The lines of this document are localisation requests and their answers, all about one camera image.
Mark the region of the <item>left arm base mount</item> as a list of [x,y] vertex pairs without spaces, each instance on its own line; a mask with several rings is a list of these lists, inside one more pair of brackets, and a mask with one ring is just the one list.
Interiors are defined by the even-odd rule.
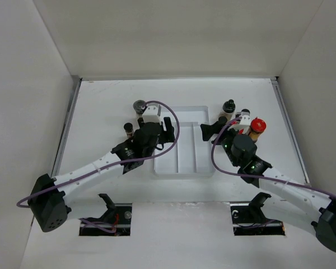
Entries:
[[114,203],[103,193],[99,197],[105,203],[105,211],[99,217],[81,220],[79,236],[130,236],[133,205]]

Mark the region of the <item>grey-lid white powder shaker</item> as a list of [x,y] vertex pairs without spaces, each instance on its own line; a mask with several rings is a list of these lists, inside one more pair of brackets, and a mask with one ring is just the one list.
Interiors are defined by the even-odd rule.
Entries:
[[143,113],[146,109],[146,102],[144,100],[137,100],[133,103],[133,109],[136,113],[137,119],[143,118]]

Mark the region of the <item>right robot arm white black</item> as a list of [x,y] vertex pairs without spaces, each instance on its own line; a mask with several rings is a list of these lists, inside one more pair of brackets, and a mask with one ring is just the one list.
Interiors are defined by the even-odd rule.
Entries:
[[231,164],[238,168],[236,176],[261,190],[248,205],[252,220],[289,223],[336,253],[336,194],[299,184],[258,157],[256,144],[241,133],[241,118],[227,121],[221,117],[200,128],[203,141],[222,146]]

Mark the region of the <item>white divided organizer tray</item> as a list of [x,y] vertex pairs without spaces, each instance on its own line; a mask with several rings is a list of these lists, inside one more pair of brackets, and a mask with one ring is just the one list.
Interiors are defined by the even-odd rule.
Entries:
[[172,150],[153,160],[153,172],[160,178],[209,178],[215,168],[210,159],[211,144],[202,139],[201,124],[209,123],[207,106],[173,106],[180,135]]

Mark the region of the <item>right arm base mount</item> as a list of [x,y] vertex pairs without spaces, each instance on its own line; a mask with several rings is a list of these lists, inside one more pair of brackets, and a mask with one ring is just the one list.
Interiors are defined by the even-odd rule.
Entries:
[[283,222],[268,219],[262,212],[264,202],[270,198],[271,195],[260,192],[249,202],[230,203],[235,236],[285,236]]

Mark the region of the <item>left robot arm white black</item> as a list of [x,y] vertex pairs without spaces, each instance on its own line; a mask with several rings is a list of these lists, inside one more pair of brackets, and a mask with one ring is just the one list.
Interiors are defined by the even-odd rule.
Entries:
[[133,136],[116,145],[104,156],[72,172],[54,178],[44,174],[36,180],[27,204],[45,233],[59,228],[72,217],[73,200],[85,190],[100,184],[103,176],[119,177],[174,147],[180,135],[179,123],[169,117],[162,122],[140,121]]

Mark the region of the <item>red-lid sauce jar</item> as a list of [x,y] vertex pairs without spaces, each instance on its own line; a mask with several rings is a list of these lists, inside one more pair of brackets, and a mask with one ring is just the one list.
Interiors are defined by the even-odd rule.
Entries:
[[248,136],[252,139],[254,143],[258,141],[259,136],[264,133],[267,128],[267,124],[264,120],[260,118],[254,118],[249,127]]

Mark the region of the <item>small black-cap spice bottle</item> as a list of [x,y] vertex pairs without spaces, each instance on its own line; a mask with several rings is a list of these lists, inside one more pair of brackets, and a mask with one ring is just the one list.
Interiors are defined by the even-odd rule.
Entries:
[[125,134],[127,135],[127,138],[128,139],[132,138],[134,135],[133,125],[128,122],[124,124],[123,128],[124,128]]

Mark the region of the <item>black-top clear dispenser jar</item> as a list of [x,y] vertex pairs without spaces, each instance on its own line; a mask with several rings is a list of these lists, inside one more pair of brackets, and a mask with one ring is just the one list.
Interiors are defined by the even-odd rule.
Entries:
[[230,99],[224,102],[219,117],[225,117],[228,121],[230,121],[235,113],[235,109],[236,109],[235,102],[233,99]]

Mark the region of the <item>black-cap pepper spice bottle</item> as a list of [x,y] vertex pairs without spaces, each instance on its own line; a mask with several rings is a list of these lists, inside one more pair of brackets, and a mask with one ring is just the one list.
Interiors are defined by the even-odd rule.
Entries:
[[235,117],[237,118],[237,117],[242,117],[242,116],[245,116],[245,115],[247,115],[247,116],[250,115],[250,110],[249,109],[242,109],[240,112],[237,112],[235,114]]

